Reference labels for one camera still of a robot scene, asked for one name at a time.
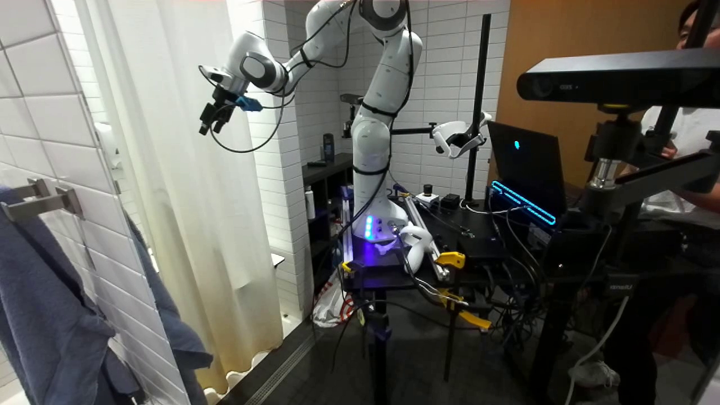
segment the laptop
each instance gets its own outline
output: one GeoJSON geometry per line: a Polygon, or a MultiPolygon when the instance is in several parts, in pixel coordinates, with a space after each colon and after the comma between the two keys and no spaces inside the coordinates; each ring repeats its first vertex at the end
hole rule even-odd
{"type": "Polygon", "coordinates": [[[504,207],[523,207],[538,227],[554,231],[567,213],[557,137],[499,121],[487,121],[487,130],[496,164],[493,197],[504,207]]]}

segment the led light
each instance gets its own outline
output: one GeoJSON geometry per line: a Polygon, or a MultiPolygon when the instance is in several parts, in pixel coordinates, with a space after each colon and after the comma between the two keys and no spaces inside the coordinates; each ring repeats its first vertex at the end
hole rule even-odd
{"type": "Polygon", "coordinates": [[[373,237],[373,216],[365,219],[365,242],[376,242],[376,237],[373,237]]]}
{"type": "Polygon", "coordinates": [[[528,199],[519,197],[510,188],[502,186],[499,180],[493,180],[490,189],[502,195],[504,199],[512,200],[517,207],[523,207],[538,222],[541,222],[541,223],[546,223],[550,227],[557,223],[557,219],[554,214],[545,213],[541,207],[538,207],[528,199]]]}

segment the robotic arm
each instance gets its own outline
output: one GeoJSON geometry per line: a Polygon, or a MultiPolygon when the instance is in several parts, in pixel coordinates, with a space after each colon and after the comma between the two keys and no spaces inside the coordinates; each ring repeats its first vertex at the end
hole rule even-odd
{"type": "Polygon", "coordinates": [[[268,94],[293,94],[301,76],[321,64],[328,49],[346,40],[356,6],[383,46],[383,56],[350,124],[352,234],[383,243],[394,242],[396,232],[406,225],[406,214],[384,197],[383,188],[394,118],[409,98],[414,67],[423,52],[420,38],[405,28],[406,0],[320,0],[305,17],[307,38],[286,64],[275,62],[264,38],[243,34],[224,70],[201,67],[213,84],[211,105],[201,116],[201,134],[221,134],[233,109],[261,110],[261,105],[246,94],[249,84],[268,94]]]}

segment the yellow clamp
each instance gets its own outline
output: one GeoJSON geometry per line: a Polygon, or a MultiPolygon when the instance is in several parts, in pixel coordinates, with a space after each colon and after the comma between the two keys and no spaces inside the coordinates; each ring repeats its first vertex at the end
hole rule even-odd
{"type": "MultiPolygon", "coordinates": [[[[439,291],[439,300],[442,301],[442,307],[447,312],[455,312],[457,304],[451,300],[459,300],[459,295],[451,295],[447,291],[439,291]]],[[[483,318],[476,318],[475,313],[471,312],[459,312],[457,313],[463,322],[467,322],[471,326],[480,328],[482,334],[490,331],[493,322],[490,321],[483,321],[483,318]]]]}
{"type": "Polygon", "coordinates": [[[463,271],[465,269],[465,255],[462,252],[440,252],[435,263],[449,269],[449,271],[463,271]]]}
{"type": "Polygon", "coordinates": [[[352,273],[356,273],[348,262],[342,262],[342,263],[340,263],[340,271],[342,271],[342,277],[352,277],[352,273]]]}
{"type": "Polygon", "coordinates": [[[467,312],[459,312],[459,318],[483,334],[490,331],[490,326],[493,326],[493,322],[476,318],[475,313],[467,313],[467,312]]]}

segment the shower curtain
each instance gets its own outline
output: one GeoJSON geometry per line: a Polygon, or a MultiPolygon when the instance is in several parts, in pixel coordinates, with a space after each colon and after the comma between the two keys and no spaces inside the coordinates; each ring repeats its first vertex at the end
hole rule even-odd
{"type": "MultiPolygon", "coordinates": [[[[198,136],[211,85],[198,65],[224,65],[224,0],[77,0],[104,101],[140,197],[144,238],[179,316],[213,353],[205,388],[280,343],[268,234],[252,156],[198,136]]],[[[241,114],[223,139],[249,146],[241,114]]]]}

